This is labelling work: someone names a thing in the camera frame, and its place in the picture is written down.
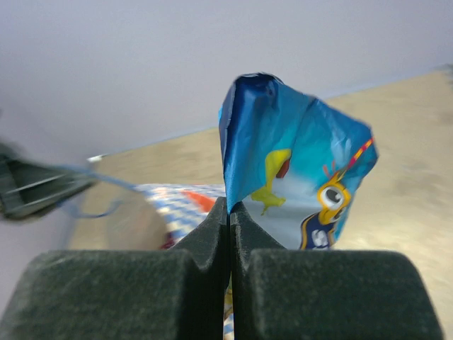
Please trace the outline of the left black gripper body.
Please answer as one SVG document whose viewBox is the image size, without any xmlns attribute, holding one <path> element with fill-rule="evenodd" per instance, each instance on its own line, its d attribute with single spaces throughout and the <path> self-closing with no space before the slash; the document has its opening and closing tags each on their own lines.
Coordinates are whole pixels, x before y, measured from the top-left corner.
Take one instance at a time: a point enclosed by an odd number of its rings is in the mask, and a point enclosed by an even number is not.
<svg viewBox="0 0 453 340">
<path fill-rule="evenodd" d="M 16 153 L 6 143 L 1 143 L 1 214 L 8 220 L 17 220 L 18 211 L 23 207 L 23 199 L 17 191 L 11 163 Z"/>
</svg>

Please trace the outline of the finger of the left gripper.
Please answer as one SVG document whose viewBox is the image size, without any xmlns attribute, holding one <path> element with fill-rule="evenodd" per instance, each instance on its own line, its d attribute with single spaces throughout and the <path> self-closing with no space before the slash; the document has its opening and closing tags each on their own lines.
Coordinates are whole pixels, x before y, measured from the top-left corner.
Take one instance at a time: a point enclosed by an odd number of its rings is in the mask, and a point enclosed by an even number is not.
<svg viewBox="0 0 453 340">
<path fill-rule="evenodd" d="M 42 164 L 11 164 L 17 191 L 23 199 L 18 218 L 41 215 L 96 184 L 88 175 Z"/>
</svg>

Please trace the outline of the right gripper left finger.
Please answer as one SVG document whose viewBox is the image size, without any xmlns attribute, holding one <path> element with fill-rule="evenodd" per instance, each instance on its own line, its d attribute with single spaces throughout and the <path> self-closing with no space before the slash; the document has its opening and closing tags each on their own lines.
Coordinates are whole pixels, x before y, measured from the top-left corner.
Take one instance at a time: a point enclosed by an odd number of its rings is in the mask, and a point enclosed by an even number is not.
<svg viewBox="0 0 453 340">
<path fill-rule="evenodd" d="M 49 251 L 17 282 L 2 339 L 221 339 L 225 200 L 168 250 Z"/>
</svg>

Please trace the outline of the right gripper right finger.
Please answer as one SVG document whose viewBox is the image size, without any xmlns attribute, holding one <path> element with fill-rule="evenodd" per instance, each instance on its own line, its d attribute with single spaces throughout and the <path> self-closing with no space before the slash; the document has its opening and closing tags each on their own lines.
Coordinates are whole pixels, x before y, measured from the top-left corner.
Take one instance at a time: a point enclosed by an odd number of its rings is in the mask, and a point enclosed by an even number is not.
<svg viewBox="0 0 453 340">
<path fill-rule="evenodd" d="M 242 204 L 229 217 L 236 339 L 442 339 L 420 274 L 394 251 L 288 250 Z"/>
</svg>

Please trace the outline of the blue snack bag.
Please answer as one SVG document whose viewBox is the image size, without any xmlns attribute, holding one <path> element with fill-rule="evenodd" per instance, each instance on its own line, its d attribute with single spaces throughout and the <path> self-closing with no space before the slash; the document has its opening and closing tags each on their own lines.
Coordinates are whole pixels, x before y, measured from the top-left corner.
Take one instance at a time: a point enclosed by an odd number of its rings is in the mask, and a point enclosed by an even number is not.
<svg viewBox="0 0 453 340">
<path fill-rule="evenodd" d="M 369 125 L 265 73 L 234 80 L 219 136 L 228 210 L 288 249 L 330 249 L 378 160 Z"/>
</svg>

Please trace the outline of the blue checkered paper bag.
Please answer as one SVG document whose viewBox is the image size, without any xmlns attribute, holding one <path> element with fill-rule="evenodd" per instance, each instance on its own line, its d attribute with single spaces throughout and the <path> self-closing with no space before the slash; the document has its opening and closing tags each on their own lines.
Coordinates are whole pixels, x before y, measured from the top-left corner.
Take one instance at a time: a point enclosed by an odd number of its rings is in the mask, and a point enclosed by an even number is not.
<svg viewBox="0 0 453 340">
<path fill-rule="evenodd" d="M 61 209 L 74 219 L 105 219 L 101 239 L 92 249 L 168 249 L 194 230 L 208 215 L 215 200 L 224 195 L 222 184 L 133 184 L 91 170 L 75 171 L 126 193 L 113 199 L 102 213 L 82 212 L 68 200 Z"/>
</svg>

